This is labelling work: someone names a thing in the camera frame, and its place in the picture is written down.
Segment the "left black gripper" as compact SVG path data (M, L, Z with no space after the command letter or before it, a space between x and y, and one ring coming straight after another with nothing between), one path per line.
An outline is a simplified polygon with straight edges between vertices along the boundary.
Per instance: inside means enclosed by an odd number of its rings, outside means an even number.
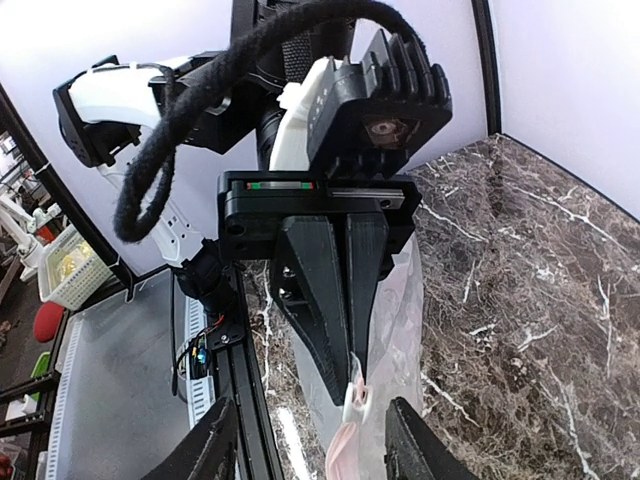
M366 377L379 276L389 275L392 257L414 232L413 214L421 200L409 175L322 179L304 171L227 171L219 177L221 258L274 257L271 287L276 303L309 351L336 406L344 403L350 360L340 260L330 221L341 224L347 217L350 351Z

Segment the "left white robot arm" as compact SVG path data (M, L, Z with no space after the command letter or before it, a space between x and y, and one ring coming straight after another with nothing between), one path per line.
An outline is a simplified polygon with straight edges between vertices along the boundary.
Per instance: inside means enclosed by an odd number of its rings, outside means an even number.
M379 1L237 1L223 51L162 63L109 57L53 92L61 134L118 189L114 230L151 237L183 292L220 321L225 267L267 260L270 285L335 404L365 370L379 282L413 234L403 173L452 117L442 67ZM170 202L177 149L257 141L254 171L221 174L218 236Z

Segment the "clear dotted zip bag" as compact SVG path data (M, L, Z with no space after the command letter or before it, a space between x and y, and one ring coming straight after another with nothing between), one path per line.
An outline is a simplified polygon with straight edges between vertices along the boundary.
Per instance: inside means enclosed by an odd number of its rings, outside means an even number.
M372 308L367 365L355 361L344 406L333 404L311 354L292 335L298 378L324 456L327 479L384 479L385 414L402 397L422 408L420 355L424 301L417 237L393 257Z

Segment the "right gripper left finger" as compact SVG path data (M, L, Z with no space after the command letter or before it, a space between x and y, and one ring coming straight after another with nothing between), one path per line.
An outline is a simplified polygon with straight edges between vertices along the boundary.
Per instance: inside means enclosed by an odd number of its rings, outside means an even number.
M235 403L218 399L169 456L143 480L234 479L238 418Z

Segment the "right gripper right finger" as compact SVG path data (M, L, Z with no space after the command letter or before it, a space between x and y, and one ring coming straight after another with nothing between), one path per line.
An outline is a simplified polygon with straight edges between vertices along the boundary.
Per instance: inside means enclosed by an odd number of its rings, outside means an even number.
M391 400L385 414L384 462L388 479L476 480L403 397Z

